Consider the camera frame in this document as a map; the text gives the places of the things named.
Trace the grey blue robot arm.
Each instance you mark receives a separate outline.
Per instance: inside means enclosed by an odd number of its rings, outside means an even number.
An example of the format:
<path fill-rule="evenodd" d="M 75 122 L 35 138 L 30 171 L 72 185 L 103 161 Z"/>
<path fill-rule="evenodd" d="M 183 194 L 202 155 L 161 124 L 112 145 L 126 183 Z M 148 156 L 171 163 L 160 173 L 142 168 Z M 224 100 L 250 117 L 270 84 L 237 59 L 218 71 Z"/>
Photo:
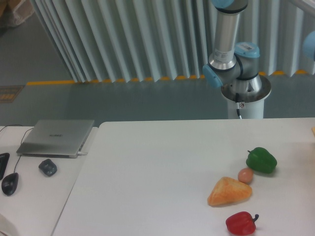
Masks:
<path fill-rule="evenodd" d="M 235 103 L 252 103 L 271 92 L 259 75 L 280 67 L 287 74 L 315 67 L 312 0 L 215 0 L 215 40 L 203 73 Z"/>

